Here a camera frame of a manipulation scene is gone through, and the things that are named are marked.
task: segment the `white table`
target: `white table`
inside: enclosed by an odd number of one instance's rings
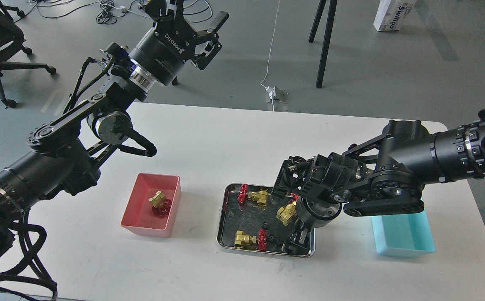
[[[134,128],[153,158],[117,152],[98,186],[34,206],[49,237],[40,257],[59,296],[85,300],[485,300],[485,227],[466,181],[428,185],[423,198],[437,251],[417,259],[378,255],[370,217],[342,214],[317,229],[309,259],[225,252],[216,242],[223,191],[273,185],[288,156],[342,153],[376,137],[387,120],[135,103]],[[444,131],[437,122],[429,131]],[[88,128],[81,136],[88,147]],[[138,173],[181,177],[171,238],[120,227]],[[17,262],[9,252],[0,270]],[[47,294],[13,284],[14,289]]]

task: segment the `chair wheel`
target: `chair wheel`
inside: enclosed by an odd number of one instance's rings
[[[6,108],[15,108],[17,106],[17,103],[13,101],[12,99],[7,99],[6,100]]]

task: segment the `metal tray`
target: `metal tray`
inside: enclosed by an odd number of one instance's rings
[[[288,226],[284,226],[281,221],[276,218],[277,210],[281,206],[288,204],[290,197],[283,199],[273,198],[269,196],[266,207],[259,207],[255,202],[246,200],[244,207],[239,206],[237,197],[241,188],[241,183],[232,183],[226,187],[223,194],[223,204],[221,210],[220,224],[218,227],[217,241],[223,248],[236,253],[254,253],[254,254],[273,254],[285,255],[294,257],[310,257],[315,252],[315,230],[311,231],[309,236],[309,244],[307,249],[300,254],[291,254],[281,250],[281,245],[269,243],[266,252],[260,252],[255,248],[235,248],[235,233],[237,230],[243,230],[246,234],[256,235],[261,228],[261,223],[267,222],[269,224],[268,234],[273,234],[275,237],[285,241],[294,225],[294,221]],[[272,192],[272,187],[258,186],[248,184],[248,192],[259,192],[260,190],[267,190]]]

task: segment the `pink bin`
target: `pink bin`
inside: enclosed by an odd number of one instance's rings
[[[172,200],[167,217],[156,216],[149,202],[149,198],[158,190]],[[178,176],[139,173],[121,219],[121,226],[138,235],[170,237],[180,198],[181,184]]]

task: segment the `blue bin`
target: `blue bin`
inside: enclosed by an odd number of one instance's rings
[[[436,251],[426,211],[372,217],[372,230],[380,255],[418,257]]]

